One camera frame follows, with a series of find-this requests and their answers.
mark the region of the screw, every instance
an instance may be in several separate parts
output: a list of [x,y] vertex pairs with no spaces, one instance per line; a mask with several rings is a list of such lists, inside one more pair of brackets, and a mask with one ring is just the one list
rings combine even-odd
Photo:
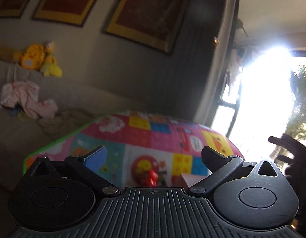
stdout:
[[189,191],[191,193],[202,194],[206,191],[206,189],[201,186],[195,186],[195,187],[193,186],[193,187],[190,187]]
[[118,188],[113,186],[107,186],[102,189],[102,192],[105,194],[115,194],[118,192]]

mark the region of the yellow square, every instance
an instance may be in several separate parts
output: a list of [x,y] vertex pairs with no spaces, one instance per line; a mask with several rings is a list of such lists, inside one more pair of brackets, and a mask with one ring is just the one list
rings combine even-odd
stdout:
[[130,117],[129,126],[144,130],[151,130],[150,122],[148,120],[135,116]]
[[192,170],[193,157],[173,153],[172,175],[179,176],[181,173],[190,174]]

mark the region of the black gripper pad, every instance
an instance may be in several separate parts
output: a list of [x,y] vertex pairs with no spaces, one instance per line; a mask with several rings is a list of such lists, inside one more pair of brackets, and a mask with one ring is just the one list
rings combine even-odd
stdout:
[[254,231],[234,226],[217,215],[205,198],[191,197],[182,188],[127,188],[105,198],[84,222],[62,231],[37,232],[23,227],[11,238],[127,238],[127,237],[301,237],[288,226]]

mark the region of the green foliage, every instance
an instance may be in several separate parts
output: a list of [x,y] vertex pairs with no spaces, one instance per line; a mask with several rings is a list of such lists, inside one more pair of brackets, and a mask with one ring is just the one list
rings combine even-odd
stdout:
[[292,71],[290,85],[294,100],[293,109],[285,133],[296,140],[306,140],[306,66],[299,65],[298,72]]

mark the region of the ceiling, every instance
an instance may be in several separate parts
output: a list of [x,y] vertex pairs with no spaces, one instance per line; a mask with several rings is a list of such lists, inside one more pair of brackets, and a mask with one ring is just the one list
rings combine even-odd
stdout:
[[238,18],[249,36],[239,30],[239,44],[306,32],[306,0],[240,0]]

